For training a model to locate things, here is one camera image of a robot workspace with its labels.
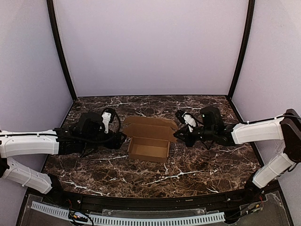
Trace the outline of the brown cardboard box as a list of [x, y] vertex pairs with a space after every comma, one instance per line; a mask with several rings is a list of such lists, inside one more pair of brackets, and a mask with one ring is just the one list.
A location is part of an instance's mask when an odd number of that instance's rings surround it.
[[131, 138], [129, 158], [166, 163], [171, 143], [176, 143], [174, 132], [178, 130], [173, 120], [129, 116], [124, 119], [123, 133]]

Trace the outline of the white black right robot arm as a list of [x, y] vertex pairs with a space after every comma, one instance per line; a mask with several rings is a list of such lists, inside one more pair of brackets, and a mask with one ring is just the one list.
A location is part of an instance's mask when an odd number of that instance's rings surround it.
[[293, 109], [274, 118], [236, 124], [224, 123], [220, 110], [216, 107], [205, 107], [200, 113], [200, 121], [182, 110], [175, 114], [184, 127], [176, 131], [174, 137], [183, 141], [187, 147], [194, 146], [196, 141], [211, 141], [222, 146], [265, 140], [284, 141], [283, 150], [246, 182], [246, 190], [262, 190], [270, 181], [301, 162], [301, 118]]

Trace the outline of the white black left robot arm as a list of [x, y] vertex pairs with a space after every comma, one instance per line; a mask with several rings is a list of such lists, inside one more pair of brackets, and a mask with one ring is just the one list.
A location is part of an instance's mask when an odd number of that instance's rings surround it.
[[90, 155], [95, 148], [103, 146], [119, 149], [127, 136], [119, 129], [112, 131], [109, 125], [119, 116], [113, 109], [101, 114], [83, 113], [79, 120], [68, 126], [41, 132], [0, 132], [0, 177], [8, 179], [42, 194], [62, 190], [58, 178], [26, 167], [14, 156], [31, 154]]

